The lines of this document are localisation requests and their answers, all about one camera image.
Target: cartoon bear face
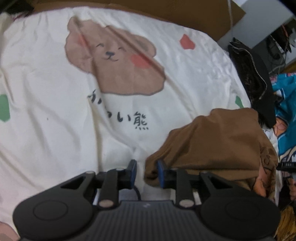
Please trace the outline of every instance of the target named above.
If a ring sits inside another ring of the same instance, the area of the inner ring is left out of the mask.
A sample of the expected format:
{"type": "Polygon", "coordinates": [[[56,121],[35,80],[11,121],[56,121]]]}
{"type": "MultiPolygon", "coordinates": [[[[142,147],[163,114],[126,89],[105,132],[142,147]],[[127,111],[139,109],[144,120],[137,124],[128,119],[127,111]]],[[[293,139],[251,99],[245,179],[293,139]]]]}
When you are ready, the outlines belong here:
{"type": "Polygon", "coordinates": [[[146,38],[72,17],[65,45],[70,63],[92,73],[103,93],[153,95],[163,89],[164,68],[146,38]]]}

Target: brown fabric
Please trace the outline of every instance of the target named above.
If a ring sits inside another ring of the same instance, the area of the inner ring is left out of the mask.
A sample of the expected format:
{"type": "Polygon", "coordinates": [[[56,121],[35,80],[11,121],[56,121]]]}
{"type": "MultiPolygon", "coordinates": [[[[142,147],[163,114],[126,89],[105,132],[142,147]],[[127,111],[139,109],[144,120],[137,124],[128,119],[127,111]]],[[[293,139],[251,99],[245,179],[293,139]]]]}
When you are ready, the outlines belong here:
{"type": "Polygon", "coordinates": [[[102,93],[153,95],[164,87],[155,46],[139,35],[72,17],[65,51],[70,63],[92,73],[102,93]]]}
{"type": "Polygon", "coordinates": [[[253,109],[214,109],[209,116],[198,116],[172,130],[163,146],[146,160],[144,178],[149,185],[158,185],[155,164],[159,159],[190,174],[210,171],[248,189],[253,188],[261,165],[257,181],[262,185],[257,191],[264,196],[264,188],[265,196],[274,195],[278,159],[253,109]]]}
{"type": "MultiPolygon", "coordinates": [[[[226,0],[81,0],[64,2],[59,0],[36,0],[37,11],[53,10],[63,7],[103,7],[135,12],[156,19],[165,19],[185,27],[207,33],[218,41],[230,29],[230,18],[226,0]]],[[[245,12],[231,1],[233,22],[236,24],[245,12]]]]}

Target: black cable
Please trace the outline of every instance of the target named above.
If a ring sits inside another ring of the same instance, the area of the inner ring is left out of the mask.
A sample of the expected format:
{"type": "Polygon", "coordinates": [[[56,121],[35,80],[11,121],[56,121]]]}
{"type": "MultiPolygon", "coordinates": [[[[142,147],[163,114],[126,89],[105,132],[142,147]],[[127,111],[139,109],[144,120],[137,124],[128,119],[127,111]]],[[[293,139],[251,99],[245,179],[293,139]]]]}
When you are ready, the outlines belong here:
{"type": "MultiPolygon", "coordinates": [[[[270,43],[268,44],[268,39],[269,38],[271,38],[271,36],[268,36],[266,38],[266,47],[267,47],[267,49],[269,49],[270,51],[272,51],[272,49],[275,48],[275,47],[278,49],[277,45],[275,44],[275,41],[271,42],[269,40],[269,42],[273,44],[272,46],[270,46],[270,43]]],[[[267,58],[268,58],[269,63],[271,64],[271,71],[269,72],[269,74],[271,74],[271,72],[272,72],[274,75],[276,75],[276,73],[274,72],[274,68],[277,67],[277,63],[274,62],[275,59],[270,60],[270,56],[271,55],[269,54],[269,51],[268,51],[267,58]]]]}
{"type": "MultiPolygon", "coordinates": [[[[284,53],[281,53],[281,58],[280,59],[282,59],[283,61],[280,64],[275,63],[274,61],[271,61],[270,57],[269,57],[270,55],[268,55],[268,61],[271,64],[271,71],[269,72],[269,74],[271,74],[271,72],[272,72],[274,75],[278,75],[281,68],[284,69],[286,67],[288,45],[289,45],[289,39],[287,39],[286,46],[285,46],[285,49],[284,49],[284,53]]],[[[276,47],[278,49],[278,47],[277,47],[277,45],[275,44],[274,41],[273,41],[273,46],[269,45],[268,47],[270,48],[270,50],[272,50],[274,47],[276,47]]]]}
{"type": "Polygon", "coordinates": [[[140,194],[140,192],[139,192],[139,189],[138,189],[136,186],[134,186],[134,187],[133,187],[133,190],[135,190],[135,192],[136,192],[136,194],[137,194],[138,201],[141,201],[142,198],[141,198],[141,194],[140,194]]]}

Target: cable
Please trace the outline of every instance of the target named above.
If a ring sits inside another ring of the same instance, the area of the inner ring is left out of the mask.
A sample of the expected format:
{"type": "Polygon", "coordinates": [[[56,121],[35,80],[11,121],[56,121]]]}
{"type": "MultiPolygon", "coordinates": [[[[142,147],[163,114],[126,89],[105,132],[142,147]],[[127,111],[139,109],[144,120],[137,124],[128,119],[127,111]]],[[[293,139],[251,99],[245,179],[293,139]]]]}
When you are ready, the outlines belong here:
{"type": "Polygon", "coordinates": [[[135,192],[136,192],[136,194],[137,194],[138,201],[141,201],[142,198],[141,198],[141,194],[140,194],[140,192],[139,192],[139,189],[138,189],[136,186],[134,186],[134,187],[133,187],[133,190],[135,190],[135,192]]]}
{"type": "Polygon", "coordinates": [[[268,61],[270,62],[271,68],[272,68],[272,70],[268,74],[273,73],[274,75],[279,75],[280,74],[280,71],[281,71],[281,68],[285,68],[285,66],[286,66],[286,59],[287,59],[287,52],[288,52],[288,45],[289,45],[289,39],[287,38],[287,42],[286,42],[286,46],[284,48],[284,52],[281,53],[282,54],[281,58],[283,60],[281,61],[281,63],[278,66],[276,66],[274,68],[273,68],[273,65],[277,65],[277,64],[275,64],[274,61],[271,61],[270,58],[269,58],[269,55],[268,55],[268,61]]]}
{"type": "Polygon", "coordinates": [[[232,9],[231,9],[231,0],[227,0],[227,4],[228,4],[228,13],[230,18],[231,39],[233,39],[234,33],[233,33],[233,17],[232,17],[232,9]]]}
{"type": "Polygon", "coordinates": [[[288,52],[288,44],[289,44],[289,39],[287,39],[287,43],[286,43],[286,47],[284,49],[284,53],[285,53],[285,59],[283,62],[281,62],[281,65],[284,63],[284,67],[286,66],[286,59],[287,59],[287,52],[288,52]]]}

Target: white duvet cover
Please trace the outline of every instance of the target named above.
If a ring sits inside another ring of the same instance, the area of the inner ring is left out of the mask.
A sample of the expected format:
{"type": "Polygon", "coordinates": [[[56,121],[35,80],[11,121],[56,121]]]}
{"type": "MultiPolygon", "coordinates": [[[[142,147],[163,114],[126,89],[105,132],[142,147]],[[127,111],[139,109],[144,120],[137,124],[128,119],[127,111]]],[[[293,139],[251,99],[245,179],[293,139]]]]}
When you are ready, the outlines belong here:
{"type": "Polygon", "coordinates": [[[250,107],[229,57],[197,30],[88,7],[15,21],[2,14],[0,24],[0,222],[12,227],[12,212],[23,199],[87,170],[126,167],[131,159],[138,162],[143,199],[169,198],[144,184],[143,171],[170,130],[214,108],[250,107]],[[66,56],[73,16],[80,25],[111,25],[152,43],[153,60],[166,76],[163,86],[149,83],[147,91],[128,94],[101,91],[84,63],[66,56]]]}

